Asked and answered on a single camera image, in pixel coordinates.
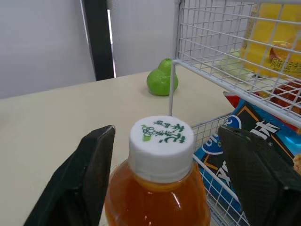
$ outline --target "green fruit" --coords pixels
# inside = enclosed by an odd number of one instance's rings
[[[158,68],[153,70],[147,77],[146,83],[150,91],[158,96],[168,96],[170,87],[170,72],[172,60],[163,60]],[[177,89],[179,84],[178,77],[174,75],[174,90]]]

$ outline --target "table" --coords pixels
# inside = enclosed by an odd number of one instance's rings
[[[192,126],[233,110],[222,88],[183,67],[176,71],[175,117]],[[168,114],[168,97],[148,92],[148,74],[0,100],[0,225],[25,222],[53,172],[90,131],[115,125],[111,168],[127,158],[134,123]]]

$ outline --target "white wire rack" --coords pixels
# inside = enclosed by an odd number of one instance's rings
[[[192,127],[196,136],[196,150],[209,137],[216,133],[229,114],[203,122]],[[200,173],[207,195],[207,203],[211,211],[211,219],[219,226],[250,226],[240,207],[237,196],[229,189],[197,156],[193,156],[199,164]]]
[[[297,21],[286,21],[282,16],[287,14],[286,5],[277,4],[277,17],[264,18],[261,9],[266,8],[266,3],[255,5],[254,0],[250,1],[176,0],[174,65],[180,64],[301,128],[301,16]],[[261,32],[257,24],[270,27],[266,42],[255,37]],[[290,44],[279,45],[273,37],[280,30],[285,32],[283,28],[286,27],[296,30],[295,37],[291,38]],[[259,58],[252,60],[249,53],[254,52],[255,45],[264,50]],[[269,60],[273,66],[267,66]],[[172,102],[173,89],[170,89],[170,115]]]

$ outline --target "snack bag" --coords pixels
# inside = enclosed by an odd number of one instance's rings
[[[301,171],[301,136],[295,130],[288,127],[282,121],[267,113],[266,111],[240,99],[236,109],[225,120],[228,126],[245,129],[250,133],[256,134],[265,139],[270,146],[284,159],[284,161],[294,168],[297,172]],[[234,191],[228,174],[227,163],[222,154],[222,146],[217,134],[212,134],[195,154],[222,182],[224,182],[232,191]],[[210,193],[215,196],[221,186],[215,180],[210,186],[212,177],[204,174],[203,181]],[[221,199],[223,205],[229,206],[232,196],[223,190]],[[241,211],[240,204],[230,204],[237,212]]]
[[[262,3],[253,5],[250,15],[252,17],[247,22],[240,57],[257,65],[262,64],[262,66],[275,72],[247,62],[244,62],[245,68],[257,72],[261,76],[278,77],[276,72],[283,70],[283,73],[295,78],[301,77],[301,55],[288,51],[291,49],[297,52],[301,51],[301,39],[298,38],[301,26],[293,23],[301,21],[300,12],[300,4],[285,4],[283,8],[281,8],[281,4]],[[276,23],[274,20],[278,18],[279,13],[280,20],[292,23]],[[255,17],[270,20],[256,20]]]

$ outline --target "bottle cap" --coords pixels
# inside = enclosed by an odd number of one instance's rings
[[[152,116],[132,127],[128,164],[145,180],[172,183],[189,173],[194,151],[194,135],[188,124],[171,116]]]

